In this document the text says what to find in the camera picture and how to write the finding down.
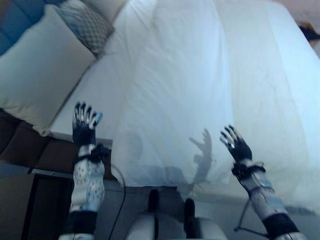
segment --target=cable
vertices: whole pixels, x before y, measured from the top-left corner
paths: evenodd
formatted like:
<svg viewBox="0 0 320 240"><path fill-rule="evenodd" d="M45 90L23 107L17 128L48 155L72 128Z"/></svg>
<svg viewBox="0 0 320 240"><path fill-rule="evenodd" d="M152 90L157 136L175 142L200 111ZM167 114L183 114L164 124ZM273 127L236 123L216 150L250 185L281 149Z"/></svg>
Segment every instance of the cable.
<svg viewBox="0 0 320 240"><path fill-rule="evenodd" d="M126 182L125 182L124 176L122 175L122 173L121 173L121 171L119 170L119 168L117 168L115 165L111 164L111 168L113 168L113 169L120 175L120 177L121 177L121 180L122 180L122 183L123 183L123 198L122 198L122 203L121 203L121 205L120 205L118 214L116 215L116 218L115 218L115 220L114 220L113 226L112 226L112 228L111 228L111 231L110 231L108 240L111 239L112 233L113 233L114 230L115 230L115 226L116 226L117 220L118 220L119 215L120 215L120 213L121 213L122 207L124 206L124 203L125 203L125 200L126 200L126 195L127 195Z"/></svg>

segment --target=white robotic arm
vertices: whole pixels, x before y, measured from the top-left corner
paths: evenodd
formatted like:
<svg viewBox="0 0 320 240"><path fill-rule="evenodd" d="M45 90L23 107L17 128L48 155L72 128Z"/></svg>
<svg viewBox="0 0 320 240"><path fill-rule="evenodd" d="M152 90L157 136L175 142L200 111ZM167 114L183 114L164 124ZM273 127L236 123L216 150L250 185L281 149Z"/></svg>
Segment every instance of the white robotic arm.
<svg viewBox="0 0 320 240"><path fill-rule="evenodd" d="M240 134L229 125L220 140L235 160L232 173L247 191L252 207L271 240L308 240L290 219L285 205L266 177L262 164L252 162L252 152Z"/></svg>
<svg viewBox="0 0 320 240"><path fill-rule="evenodd" d="M63 234L59 240L93 240L98 210L104 200L103 156L107 154L101 145L96 146L95 127L102 117L93 113L86 104L75 106L73 116L73 141L78 146L78 159L74 165L74 188L71 205Z"/></svg>

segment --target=white bedsheet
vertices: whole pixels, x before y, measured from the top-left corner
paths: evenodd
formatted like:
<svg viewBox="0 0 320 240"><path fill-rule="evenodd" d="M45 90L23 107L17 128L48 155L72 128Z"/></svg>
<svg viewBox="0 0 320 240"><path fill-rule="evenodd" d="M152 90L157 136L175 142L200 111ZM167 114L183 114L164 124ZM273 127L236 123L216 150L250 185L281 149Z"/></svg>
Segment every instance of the white bedsheet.
<svg viewBox="0 0 320 240"><path fill-rule="evenodd" d="M72 141L73 109L77 101L85 101L103 112L96 137L98 142L111 146L155 5L154 0L130 0L123 7L113 23L115 31L105 45L105 55L84 74L55 118L50 129L55 138Z"/></svg>
<svg viewBox="0 0 320 240"><path fill-rule="evenodd" d="M280 4L215 4L226 32L235 125L285 204L320 213L319 59ZM247 197L235 177L227 186L195 185L190 194Z"/></svg>
<svg viewBox="0 0 320 240"><path fill-rule="evenodd" d="M219 132L233 114L215 6L212 0L158 0L151 26L122 106L111 161L128 186L227 181L231 162Z"/></svg>

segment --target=sofa cushion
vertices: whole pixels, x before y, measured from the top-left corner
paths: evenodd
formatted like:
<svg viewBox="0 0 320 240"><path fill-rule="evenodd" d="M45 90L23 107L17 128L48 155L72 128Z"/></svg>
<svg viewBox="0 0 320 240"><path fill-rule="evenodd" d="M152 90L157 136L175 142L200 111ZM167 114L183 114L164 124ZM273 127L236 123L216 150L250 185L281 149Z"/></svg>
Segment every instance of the sofa cushion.
<svg viewBox="0 0 320 240"><path fill-rule="evenodd" d="M22 121L0 154L0 161L34 167L50 139L50 137L40 136L29 124Z"/></svg>
<svg viewBox="0 0 320 240"><path fill-rule="evenodd" d="M0 154L7 147L20 120L0 109Z"/></svg>
<svg viewBox="0 0 320 240"><path fill-rule="evenodd" d="M54 172L72 173L77 156L78 149L74 143L52 139L43 150L35 167Z"/></svg>

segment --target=white pillow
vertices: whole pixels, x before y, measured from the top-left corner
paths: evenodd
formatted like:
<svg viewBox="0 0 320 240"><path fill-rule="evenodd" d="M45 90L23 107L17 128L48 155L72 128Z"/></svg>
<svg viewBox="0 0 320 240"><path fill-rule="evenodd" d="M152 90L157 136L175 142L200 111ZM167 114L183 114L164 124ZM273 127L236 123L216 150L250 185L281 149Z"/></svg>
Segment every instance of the white pillow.
<svg viewBox="0 0 320 240"><path fill-rule="evenodd" d="M83 0L95 7L108 21L112 22L127 0Z"/></svg>
<svg viewBox="0 0 320 240"><path fill-rule="evenodd" d="M94 60L54 6L46 5L40 22L0 58L0 108L47 135L57 112Z"/></svg>

